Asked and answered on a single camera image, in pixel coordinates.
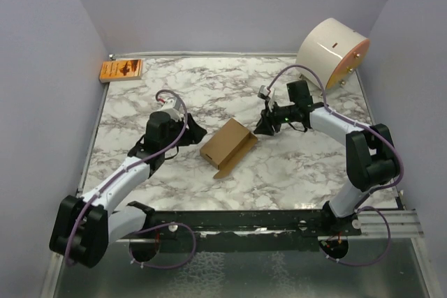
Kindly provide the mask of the brown cardboard box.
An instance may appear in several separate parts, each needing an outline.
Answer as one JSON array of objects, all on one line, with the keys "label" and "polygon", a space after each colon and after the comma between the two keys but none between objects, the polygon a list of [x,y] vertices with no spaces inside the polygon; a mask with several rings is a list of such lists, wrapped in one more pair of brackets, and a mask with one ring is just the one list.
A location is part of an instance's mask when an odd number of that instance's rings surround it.
[{"label": "brown cardboard box", "polygon": [[200,148],[200,156],[217,169],[213,178],[223,179],[257,142],[258,138],[248,128],[232,118]]}]

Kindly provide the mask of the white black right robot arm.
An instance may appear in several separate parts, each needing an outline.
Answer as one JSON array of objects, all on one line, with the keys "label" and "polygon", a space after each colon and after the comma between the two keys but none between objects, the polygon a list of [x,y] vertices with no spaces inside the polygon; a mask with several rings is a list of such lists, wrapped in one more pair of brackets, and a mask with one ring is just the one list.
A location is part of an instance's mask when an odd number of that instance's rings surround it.
[{"label": "white black right robot arm", "polygon": [[302,132],[319,131],[344,145],[347,181],[321,210],[322,231],[336,236],[374,187],[386,185],[403,172],[401,160],[387,126],[364,124],[335,112],[323,102],[315,103],[304,80],[288,83],[287,92],[291,104],[280,106],[273,88],[260,87],[258,97],[264,100],[265,107],[254,132],[273,136],[284,124],[300,123]]}]

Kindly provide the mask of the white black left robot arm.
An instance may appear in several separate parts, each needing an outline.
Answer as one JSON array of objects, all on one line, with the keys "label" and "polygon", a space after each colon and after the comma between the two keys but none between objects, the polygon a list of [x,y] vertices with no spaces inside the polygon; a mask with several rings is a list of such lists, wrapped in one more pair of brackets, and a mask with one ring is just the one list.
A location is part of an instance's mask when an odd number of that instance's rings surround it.
[{"label": "white black left robot arm", "polygon": [[191,114],[174,119],[167,112],[151,113],[145,134],[112,175],[83,196],[68,195],[61,201],[50,250],[68,262],[92,268],[118,239],[130,233],[141,239],[149,237],[154,230],[152,208],[138,202],[121,211],[117,206],[161,167],[168,150],[198,144],[206,133]]}]

